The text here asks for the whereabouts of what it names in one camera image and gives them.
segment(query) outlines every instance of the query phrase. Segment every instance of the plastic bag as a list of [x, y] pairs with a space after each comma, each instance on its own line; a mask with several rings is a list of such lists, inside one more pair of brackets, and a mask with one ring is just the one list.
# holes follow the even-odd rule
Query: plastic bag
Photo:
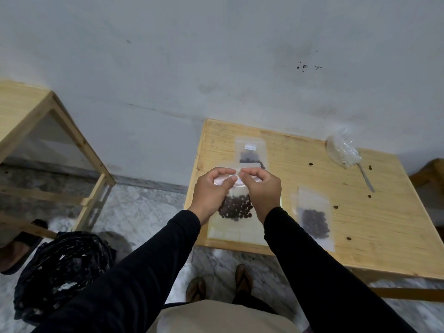
[[261, 138], [236, 137], [236, 162], [259, 163], [268, 168], [267, 146]]
[[325, 250], [334, 252], [332, 206], [328, 196], [299, 186], [297, 194], [291, 194], [291, 205], [297, 223]]
[[[241, 168], [261, 167], [260, 163], [248, 163], [240, 166], [239, 163], [224, 164], [222, 167], [236, 169], [239, 174]], [[221, 185], [231, 175], [221, 175], [214, 180], [214, 184]], [[228, 191], [219, 210], [210, 217], [208, 222], [208, 238], [223, 239], [253, 243], [267, 246], [264, 240], [264, 227], [260, 223], [256, 211], [250, 201], [248, 188], [238, 177], [233, 188]]]
[[38, 325], [114, 266], [116, 251], [86, 231], [40, 245], [14, 291], [14, 319]]
[[338, 130], [327, 138], [327, 154], [339, 166], [346, 169], [362, 160], [358, 150], [350, 145], [352, 141], [346, 128]]

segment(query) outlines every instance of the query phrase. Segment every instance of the wooden table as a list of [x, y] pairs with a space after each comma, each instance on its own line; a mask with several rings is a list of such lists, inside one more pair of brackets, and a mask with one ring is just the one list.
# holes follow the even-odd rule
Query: wooden table
[[[50, 114], [68, 133], [75, 145], [100, 173], [95, 187], [88, 197], [71, 196], [0, 185], [0, 194], [30, 197], [40, 200], [83, 206], [73, 226], [81, 230], [95, 202], [100, 197], [104, 185], [114, 185], [115, 181], [99, 157], [79, 131], [58, 97], [49, 89], [36, 88], [13, 81], [0, 82], [0, 163], [20, 144], [25, 136]], [[38, 236], [55, 238], [56, 233], [42, 229], [24, 221], [0, 214], [0, 226], [18, 228]]]
[[[263, 138], [269, 170], [282, 181], [282, 205], [291, 214], [290, 194], [298, 185], [324, 192], [333, 209], [336, 243], [331, 255], [352, 271], [444, 279], [444, 244], [395, 155], [359, 149], [362, 165], [347, 170], [325, 152], [325, 142], [216, 120], [206, 120], [185, 201], [192, 201], [197, 178], [221, 162], [234, 160], [236, 136]], [[207, 238], [196, 245], [272, 255], [267, 246]]]

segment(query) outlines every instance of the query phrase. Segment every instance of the wooden tabletop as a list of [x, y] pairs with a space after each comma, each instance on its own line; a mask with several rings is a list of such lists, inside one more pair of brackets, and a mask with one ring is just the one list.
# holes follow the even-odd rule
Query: wooden tabletop
[[[444, 279], [444, 244], [395, 155], [359, 149], [373, 184], [371, 193], [358, 166], [347, 170], [325, 152], [325, 142], [216, 120], [206, 120], [185, 201], [192, 201], [197, 178], [221, 162], [234, 160], [236, 136], [266, 141], [269, 170], [281, 178], [282, 206], [291, 214], [290, 194], [298, 185], [330, 197], [335, 252], [350, 268]], [[273, 253], [267, 246], [207, 238], [205, 225], [196, 245]]]
[[52, 91], [0, 82], [0, 162], [50, 110]]

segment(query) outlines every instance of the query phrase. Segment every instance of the baseboard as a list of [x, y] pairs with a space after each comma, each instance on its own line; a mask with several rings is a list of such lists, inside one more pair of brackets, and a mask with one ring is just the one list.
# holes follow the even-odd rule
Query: baseboard
[[[80, 176], [82, 178], [89, 179], [98, 179], [99, 173], [95, 170], [86, 170], [83, 168], [64, 166], [64, 165], [55, 165], [47, 162], [33, 161], [21, 159], [19, 157], [7, 157], [3, 164], [8, 166], [22, 167], [22, 168], [31, 168], [34, 170], [42, 170], [45, 172], [51, 173], [60, 173], [60, 174], [68, 174], [74, 176]], [[158, 189], [165, 190], [169, 192], [176, 192], [186, 194], [188, 187], [185, 185], [174, 185], [172, 183], [145, 180], [145, 179], [136, 179], [130, 178], [127, 176], [121, 175], [113, 175], [116, 183], [119, 185], [135, 185], [137, 187], [143, 187], [148, 189]]]

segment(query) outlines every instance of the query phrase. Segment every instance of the white label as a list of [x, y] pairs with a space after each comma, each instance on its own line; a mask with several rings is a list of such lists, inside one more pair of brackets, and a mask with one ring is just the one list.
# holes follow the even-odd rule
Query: white label
[[245, 144], [245, 149], [246, 150], [250, 150], [250, 151], [255, 151], [256, 150], [256, 145], [254, 145], [254, 144]]

